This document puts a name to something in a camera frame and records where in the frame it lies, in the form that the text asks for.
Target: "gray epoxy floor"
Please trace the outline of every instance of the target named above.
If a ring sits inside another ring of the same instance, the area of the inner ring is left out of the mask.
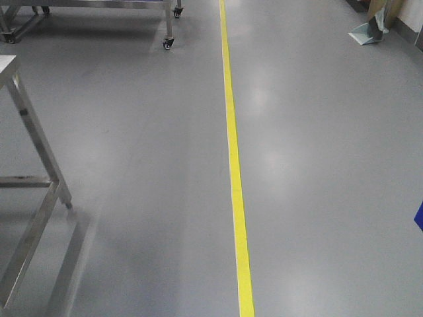
[[[185,6],[170,52],[155,11],[55,8],[0,46],[88,225],[73,239],[56,207],[16,316],[59,316],[73,240],[67,316],[238,315],[218,1]],[[360,47],[347,33],[364,17],[343,1],[227,14],[256,315],[418,317],[423,54],[394,32]],[[1,173],[40,173],[0,98]],[[41,197],[1,193],[0,271]]]
[[[227,3],[256,315],[421,316],[423,54],[345,1]]]

